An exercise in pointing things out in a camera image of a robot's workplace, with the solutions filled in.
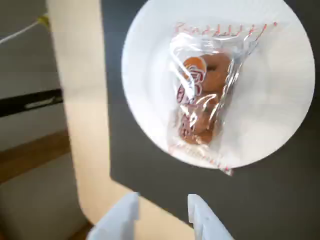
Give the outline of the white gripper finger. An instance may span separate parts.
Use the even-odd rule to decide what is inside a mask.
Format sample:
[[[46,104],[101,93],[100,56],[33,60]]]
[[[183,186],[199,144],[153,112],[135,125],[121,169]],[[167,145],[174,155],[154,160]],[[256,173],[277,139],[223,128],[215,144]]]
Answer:
[[[187,196],[188,221],[196,240],[233,240],[234,238],[208,204],[197,194]]]
[[[89,231],[88,240],[133,240],[139,219],[139,194],[122,197]]]

